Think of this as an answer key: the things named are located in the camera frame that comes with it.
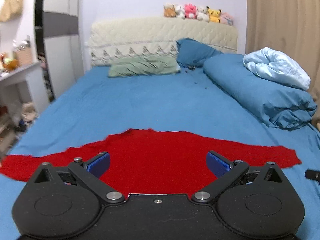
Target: light blue sheet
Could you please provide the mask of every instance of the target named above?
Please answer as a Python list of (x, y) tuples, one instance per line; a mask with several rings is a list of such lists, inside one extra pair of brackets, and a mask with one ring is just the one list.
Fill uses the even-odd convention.
[[(293, 131), (268, 128), (220, 90), (202, 69), (162, 76), (111, 79), (107, 75), (108, 68), (96, 67), (79, 79), (48, 107), (12, 154), (61, 152), (128, 128), (184, 130), (246, 144), (283, 145), (295, 149), (303, 162), (284, 170), (306, 209), (298, 236), (320, 239), (320, 186), (304, 178), (306, 169), (320, 169), (318, 132), (309, 126)], [(19, 236), (11, 208), (23, 186), (0, 176), (0, 239)]]

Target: pillow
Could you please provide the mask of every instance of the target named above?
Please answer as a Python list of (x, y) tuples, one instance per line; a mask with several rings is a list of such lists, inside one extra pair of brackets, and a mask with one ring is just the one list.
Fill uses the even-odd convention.
[(161, 75), (176, 73), (181, 68), (173, 57), (162, 55), (137, 56), (121, 58), (109, 69), (109, 77), (124, 77), (131, 75)]
[(215, 48), (189, 38), (178, 40), (177, 48), (177, 62), (184, 68), (202, 67), (208, 58), (223, 54)]

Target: headboard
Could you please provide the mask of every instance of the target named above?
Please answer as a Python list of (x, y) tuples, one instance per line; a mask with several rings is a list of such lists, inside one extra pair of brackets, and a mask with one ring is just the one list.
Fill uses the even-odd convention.
[(233, 26), (193, 19), (128, 18), (95, 22), (88, 41), (91, 64), (109, 65), (120, 57), (146, 54), (177, 55), (176, 41), (191, 38), (222, 52), (237, 52)]

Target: brown plush toy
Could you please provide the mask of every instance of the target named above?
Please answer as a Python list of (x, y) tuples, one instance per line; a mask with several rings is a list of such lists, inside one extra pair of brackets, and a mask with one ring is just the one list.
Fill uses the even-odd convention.
[(175, 17), (174, 5), (172, 3), (166, 3), (164, 5), (164, 17)]

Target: red cloth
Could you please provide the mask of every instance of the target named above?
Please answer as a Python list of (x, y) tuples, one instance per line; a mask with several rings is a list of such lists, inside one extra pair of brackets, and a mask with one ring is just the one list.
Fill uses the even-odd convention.
[(251, 166), (262, 166), (267, 161), (274, 161), (281, 168), (287, 168), (301, 163), (294, 150), (282, 146), (251, 146), (183, 131), (129, 129), (121, 134), (109, 135), (104, 141), (44, 157), (9, 155), (0, 173), (16, 180), (28, 181), (42, 162), (67, 166), (74, 157), (82, 157), (87, 161), (107, 151), (111, 156), (111, 164), (100, 179), (125, 196), (129, 193), (192, 195), (216, 179), (206, 166), (209, 150), (232, 161), (241, 159)]

